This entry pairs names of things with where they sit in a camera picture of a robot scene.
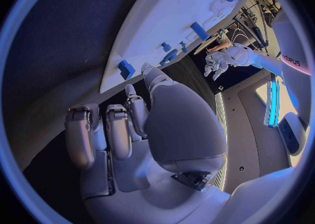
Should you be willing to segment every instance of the robotic arm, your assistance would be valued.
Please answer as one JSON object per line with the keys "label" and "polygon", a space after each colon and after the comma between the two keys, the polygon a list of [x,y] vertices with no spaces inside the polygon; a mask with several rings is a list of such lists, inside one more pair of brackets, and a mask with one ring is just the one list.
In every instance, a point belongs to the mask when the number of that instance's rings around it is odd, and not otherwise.
{"label": "robotic arm", "polygon": [[205,77],[215,72],[213,80],[216,80],[228,69],[228,65],[249,66],[265,68],[278,76],[281,76],[281,60],[270,57],[260,50],[252,50],[242,44],[233,44],[222,52],[210,52],[206,56]]}

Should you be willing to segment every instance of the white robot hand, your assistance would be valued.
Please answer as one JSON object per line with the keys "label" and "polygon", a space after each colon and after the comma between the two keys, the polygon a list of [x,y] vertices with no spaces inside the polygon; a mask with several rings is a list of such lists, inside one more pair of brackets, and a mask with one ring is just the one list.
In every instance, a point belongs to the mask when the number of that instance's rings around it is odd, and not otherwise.
{"label": "white robot hand", "polygon": [[213,80],[216,80],[228,69],[228,65],[248,66],[256,64],[258,56],[252,49],[241,44],[234,44],[221,52],[210,52],[206,56],[205,77],[211,72],[215,72]]}

